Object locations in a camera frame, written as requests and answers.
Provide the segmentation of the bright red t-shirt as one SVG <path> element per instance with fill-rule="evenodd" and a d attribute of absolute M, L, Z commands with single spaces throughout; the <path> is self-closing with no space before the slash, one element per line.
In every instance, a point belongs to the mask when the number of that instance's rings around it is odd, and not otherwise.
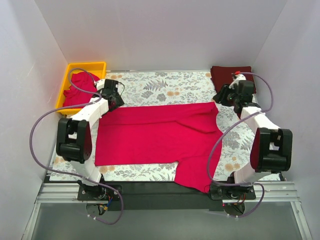
<path fill-rule="evenodd" d="M 98 124 L 96 166 L 177 163 L 174 181 L 205 192 L 221 156 L 214 102 L 120 107 Z"/>

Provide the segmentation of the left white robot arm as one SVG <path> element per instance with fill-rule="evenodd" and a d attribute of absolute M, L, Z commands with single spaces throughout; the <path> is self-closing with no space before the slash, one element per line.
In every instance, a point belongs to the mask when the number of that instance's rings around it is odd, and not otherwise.
<path fill-rule="evenodd" d="M 106 196 L 102 174 L 90 159 L 93 151 L 91 128 L 107 112 L 124 105 L 118 92 L 121 83 L 117 80 L 101 79 L 97 82 L 97 94 L 92 95 L 89 104 L 70 118 L 58 122 L 56 153 L 69 162 L 78 175 L 83 176 L 78 184 L 95 199 Z"/>

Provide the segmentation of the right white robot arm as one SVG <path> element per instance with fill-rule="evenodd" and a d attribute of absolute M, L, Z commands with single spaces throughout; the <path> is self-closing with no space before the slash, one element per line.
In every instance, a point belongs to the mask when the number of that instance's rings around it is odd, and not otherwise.
<path fill-rule="evenodd" d="M 226 187 L 227 195 L 237 199 L 263 177 L 286 172 L 291 167 L 293 133 L 280 128 L 265 115 L 265 110 L 253 102 L 254 83 L 249 80 L 235 80 L 224 84 L 213 100 L 227 107 L 233 107 L 240 116 L 239 123 L 245 123 L 255 134 L 249 156 L 249 163 L 235 171 L 227 182 L 213 181 L 216 186 Z"/>

